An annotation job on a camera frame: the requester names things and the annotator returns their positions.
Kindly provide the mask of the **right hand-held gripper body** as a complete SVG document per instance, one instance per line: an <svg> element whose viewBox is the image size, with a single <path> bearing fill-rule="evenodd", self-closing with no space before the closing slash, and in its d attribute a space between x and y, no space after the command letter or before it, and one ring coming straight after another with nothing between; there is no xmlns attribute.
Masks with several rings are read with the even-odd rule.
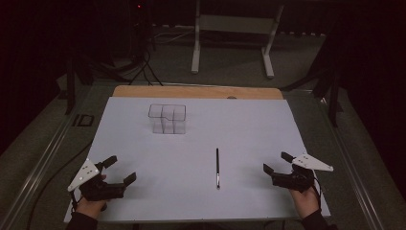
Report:
<svg viewBox="0 0 406 230"><path fill-rule="evenodd" d="M314 185L315 171L333 171L332 166L307 153L294 157L290 164L292 172L290 174L274 172L271 175L272 182L275 186L301 193Z"/></svg>

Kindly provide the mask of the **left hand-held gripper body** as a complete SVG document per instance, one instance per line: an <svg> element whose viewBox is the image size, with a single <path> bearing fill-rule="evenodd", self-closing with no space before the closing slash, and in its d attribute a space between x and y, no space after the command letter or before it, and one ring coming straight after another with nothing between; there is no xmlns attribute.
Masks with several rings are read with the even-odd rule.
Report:
<svg viewBox="0 0 406 230"><path fill-rule="evenodd" d="M114 198L123 198L125 184L109 184L102 178L102 161L94 164L87 158L74 176L67 191L72 193L79 189L81 194L89 201L108 200Z"/></svg>

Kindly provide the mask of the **white metal stand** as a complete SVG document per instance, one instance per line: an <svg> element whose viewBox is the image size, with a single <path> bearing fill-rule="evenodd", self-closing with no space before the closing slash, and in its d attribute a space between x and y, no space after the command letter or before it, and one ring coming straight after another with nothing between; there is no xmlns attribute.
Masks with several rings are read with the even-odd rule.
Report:
<svg viewBox="0 0 406 230"><path fill-rule="evenodd" d="M275 74L271 63L270 50L279 28L284 5L278 5L272 17L258 18L202 14L200 12L200 2L201 0L195 0L194 47L191 72L193 74L199 72L201 31L258 34L268 35L268 42L261 48L261 56L266 76L273 79Z"/></svg>

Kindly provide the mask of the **white table mat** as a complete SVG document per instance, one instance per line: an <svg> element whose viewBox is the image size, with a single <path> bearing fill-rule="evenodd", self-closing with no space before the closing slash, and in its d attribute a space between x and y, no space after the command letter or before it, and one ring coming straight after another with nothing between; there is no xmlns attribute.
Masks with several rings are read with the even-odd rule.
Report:
<svg viewBox="0 0 406 230"><path fill-rule="evenodd" d="M181 99L185 134L152 132L153 98L108 100L88 157L118 161L105 170L110 183L137 174L124 198L101 213L109 223L293 219L286 189L273 185L262 165L290 173L281 158L305 152L285 100ZM219 149L220 189L216 188Z"/></svg>

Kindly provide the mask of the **black stand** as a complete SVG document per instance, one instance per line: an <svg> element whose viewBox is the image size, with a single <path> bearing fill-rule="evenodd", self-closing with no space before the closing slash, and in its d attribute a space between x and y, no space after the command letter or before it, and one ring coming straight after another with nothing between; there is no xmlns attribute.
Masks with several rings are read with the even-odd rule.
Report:
<svg viewBox="0 0 406 230"><path fill-rule="evenodd" d="M70 56L66 60L67 81L66 81L66 98L67 107L65 114L69 115L76 103L76 79L84 85L90 85L93 77L90 73L90 67L86 61L86 56Z"/></svg>
<svg viewBox="0 0 406 230"><path fill-rule="evenodd" d="M339 63L345 48L346 36L343 33L331 32L327 35L307 74L303 78L280 88L281 91L291 91L310 81L316 80L317 83L311 90L311 93L318 99L328 95L327 115L334 127L337 127L336 113L338 109L340 80Z"/></svg>

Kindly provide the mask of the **clear plastic organizer box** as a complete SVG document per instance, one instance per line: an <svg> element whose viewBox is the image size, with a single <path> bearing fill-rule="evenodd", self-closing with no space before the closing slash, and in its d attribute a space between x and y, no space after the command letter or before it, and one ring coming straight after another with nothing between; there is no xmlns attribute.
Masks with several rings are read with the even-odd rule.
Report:
<svg viewBox="0 0 406 230"><path fill-rule="evenodd" d="M182 104L153 103L149 106L148 118L153 133L186 133L186 107Z"/></svg>

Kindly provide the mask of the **black rectangular floor frame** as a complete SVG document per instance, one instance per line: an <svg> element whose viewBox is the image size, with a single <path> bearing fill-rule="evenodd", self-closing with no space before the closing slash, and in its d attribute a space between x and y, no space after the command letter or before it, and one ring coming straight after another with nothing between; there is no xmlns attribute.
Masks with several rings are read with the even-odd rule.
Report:
<svg viewBox="0 0 406 230"><path fill-rule="evenodd" d="M72 123L72 126L73 127L90 127L93 125L94 121L95 121L94 115L77 114Z"/></svg>

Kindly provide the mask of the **person's right hand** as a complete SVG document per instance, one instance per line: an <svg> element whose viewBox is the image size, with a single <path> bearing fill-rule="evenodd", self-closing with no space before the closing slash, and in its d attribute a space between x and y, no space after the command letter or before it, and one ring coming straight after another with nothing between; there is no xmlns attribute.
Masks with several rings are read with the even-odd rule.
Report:
<svg viewBox="0 0 406 230"><path fill-rule="evenodd" d="M295 209L301 219L305 219L320 209L319 196L313 188L309 188L302 193L290 190Z"/></svg>

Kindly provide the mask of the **metal floor rail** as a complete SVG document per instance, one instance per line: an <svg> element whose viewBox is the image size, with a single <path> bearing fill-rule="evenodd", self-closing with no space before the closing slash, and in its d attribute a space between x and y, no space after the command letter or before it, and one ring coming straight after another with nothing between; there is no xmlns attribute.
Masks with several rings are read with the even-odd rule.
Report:
<svg viewBox="0 0 406 230"><path fill-rule="evenodd" d="M0 230L11 230L18 222L90 90L77 89L68 115L64 100L50 102L0 157Z"/></svg>
<svg viewBox="0 0 406 230"><path fill-rule="evenodd" d="M337 126L334 126L327 116L327 109L330 106L328 100L329 98L322 98L317 102L329 125L333 140L338 145L339 157L357 204L370 230L387 230L379 197L382 192L379 186L382 179L380 173L385 173L386 170L378 152L349 101L338 103Z"/></svg>

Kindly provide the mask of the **thin black pen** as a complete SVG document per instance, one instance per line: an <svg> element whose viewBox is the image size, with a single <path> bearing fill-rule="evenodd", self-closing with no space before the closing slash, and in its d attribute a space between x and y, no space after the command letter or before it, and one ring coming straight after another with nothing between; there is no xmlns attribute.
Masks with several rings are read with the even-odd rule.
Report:
<svg viewBox="0 0 406 230"><path fill-rule="evenodd" d="M219 163L219 149L215 150L216 157L216 188L220 189L220 163Z"/></svg>

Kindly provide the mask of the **person's left hand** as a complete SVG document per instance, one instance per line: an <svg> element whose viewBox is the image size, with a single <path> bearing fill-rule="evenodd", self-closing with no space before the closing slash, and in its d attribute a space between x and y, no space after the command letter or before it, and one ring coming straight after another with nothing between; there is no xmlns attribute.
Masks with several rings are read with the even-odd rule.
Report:
<svg viewBox="0 0 406 230"><path fill-rule="evenodd" d="M78 203L76 211L92 219L97 219L105 204L106 200L89 201L83 196Z"/></svg>

